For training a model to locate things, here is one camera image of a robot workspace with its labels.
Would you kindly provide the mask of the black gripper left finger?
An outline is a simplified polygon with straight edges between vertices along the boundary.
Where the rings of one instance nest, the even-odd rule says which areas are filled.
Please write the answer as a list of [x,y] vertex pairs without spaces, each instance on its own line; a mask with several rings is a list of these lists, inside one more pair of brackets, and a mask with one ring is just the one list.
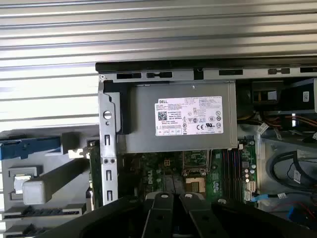
[[145,203],[123,197],[37,237],[170,238],[172,213],[172,194],[159,192]]

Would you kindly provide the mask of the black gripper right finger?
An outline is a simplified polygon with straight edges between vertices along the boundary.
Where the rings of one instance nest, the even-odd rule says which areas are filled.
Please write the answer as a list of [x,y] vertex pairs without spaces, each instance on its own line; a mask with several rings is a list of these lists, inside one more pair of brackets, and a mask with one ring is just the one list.
[[214,203],[195,193],[179,196],[200,238],[315,238],[316,231],[258,208],[221,198]]

